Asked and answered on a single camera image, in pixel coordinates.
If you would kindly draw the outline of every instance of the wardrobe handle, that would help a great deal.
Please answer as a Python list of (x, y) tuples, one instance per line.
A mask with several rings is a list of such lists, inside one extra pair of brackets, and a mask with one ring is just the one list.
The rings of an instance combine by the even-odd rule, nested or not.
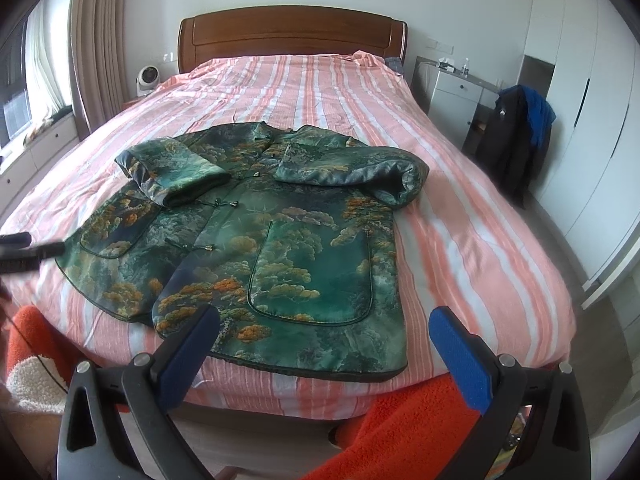
[(631, 103), (629, 103), (626, 106), (626, 112), (625, 112), (625, 119), (622, 121), (622, 128), (620, 128), (620, 133), (618, 134), (618, 140), (616, 140), (616, 145), (613, 147), (613, 151), (611, 152), (611, 156), (609, 157), (610, 159), (613, 158), (613, 154), (616, 152), (616, 149), (618, 148), (618, 143), (620, 142), (620, 137), (622, 136), (622, 130), (625, 129), (625, 124), (626, 124), (626, 116), (629, 115), (629, 106)]
[(582, 101), (580, 102), (580, 108), (578, 109), (578, 114), (575, 117), (574, 128), (578, 125), (578, 120), (580, 119), (580, 114), (582, 113), (582, 107), (584, 106), (584, 100), (587, 98), (587, 90), (589, 90), (590, 82), (591, 82), (591, 78), (588, 78), (587, 84), (584, 86), (584, 94), (582, 94)]

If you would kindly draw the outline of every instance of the black cable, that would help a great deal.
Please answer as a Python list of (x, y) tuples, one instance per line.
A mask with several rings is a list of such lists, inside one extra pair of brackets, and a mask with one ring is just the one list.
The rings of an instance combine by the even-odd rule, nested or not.
[(44, 361), (40, 358), (40, 356), (38, 355), (38, 353), (33, 349), (33, 346), (31, 346), (31, 343), (29, 343), (29, 340), (24, 336), (24, 334), (20, 331), (20, 329), (18, 328), (18, 326), (14, 323), (14, 320), (11, 319), (10, 316), (8, 316), (6, 314), (6, 312), (4, 313), (6, 315), (7, 320), (9, 321), (9, 323), (11, 323), (11, 325), (16, 329), (16, 332), (18, 334), (20, 334), (20, 337), (24, 340), (24, 342), (27, 344), (27, 346), (29, 347), (29, 350), (31, 350), (31, 352), (33, 353), (33, 355), (36, 356), (36, 359), (40, 362), (40, 364), (42, 365), (42, 367), (44, 368), (44, 371), (46, 371), (47, 375), (49, 377), (51, 377), (51, 379), (53, 380), (53, 382), (55, 382), (58, 387), (66, 394), (68, 394), (67, 389), (60, 384), (60, 382), (53, 376), (53, 374), (49, 371), (49, 369), (47, 368), (47, 365), (44, 364)]

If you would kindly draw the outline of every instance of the silver bolt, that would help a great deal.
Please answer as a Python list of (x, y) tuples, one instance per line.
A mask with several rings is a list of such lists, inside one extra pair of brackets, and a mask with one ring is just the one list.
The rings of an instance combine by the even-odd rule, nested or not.
[(149, 361), (151, 361), (151, 356), (146, 352), (143, 352), (142, 354), (138, 354), (133, 358), (133, 365), (145, 366), (149, 364)]
[(76, 372), (78, 372), (79, 374), (84, 374), (90, 367), (91, 365), (89, 364), (89, 361), (82, 361), (81, 363), (78, 363), (78, 366), (76, 367)]
[(509, 354), (502, 354), (500, 355), (500, 357), (498, 357), (498, 361), (500, 361), (500, 364), (502, 366), (505, 366), (507, 368), (511, 368), (512, 366), (515, 366), (516, 364), (516, 359)]
[(571, 372), (574, 371), (574, 369), (572, 368), (572, 366), (568, 363), (568, 361), (562, 361), (559, 365), (558, 368), (560, 368), (560, 371), (563, 374), (570, 374)]

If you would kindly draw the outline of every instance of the black jacket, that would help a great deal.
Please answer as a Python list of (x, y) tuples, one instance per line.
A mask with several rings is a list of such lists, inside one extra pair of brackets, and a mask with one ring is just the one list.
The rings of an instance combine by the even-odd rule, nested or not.
[(501, 193), (517, 206), (524, 192), (540, 174), (549, 147), (551, 128), (542, 145), (531, 144), (527, 99), (520, 87), (500, 94), (476, 151), (476, 162)]

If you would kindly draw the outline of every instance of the jacket pocket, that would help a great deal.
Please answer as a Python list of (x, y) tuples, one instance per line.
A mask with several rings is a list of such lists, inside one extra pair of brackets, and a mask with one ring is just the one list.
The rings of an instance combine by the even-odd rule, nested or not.
[(96, 256), (119, 258), (135, 245), (160, 209), (135, 182), (129, 182), (82, 225), (80, 246)]
[(369, 315), (366, 229), (273, 221), (248, 287), (259, 314), (304, 324), (344, 325)]

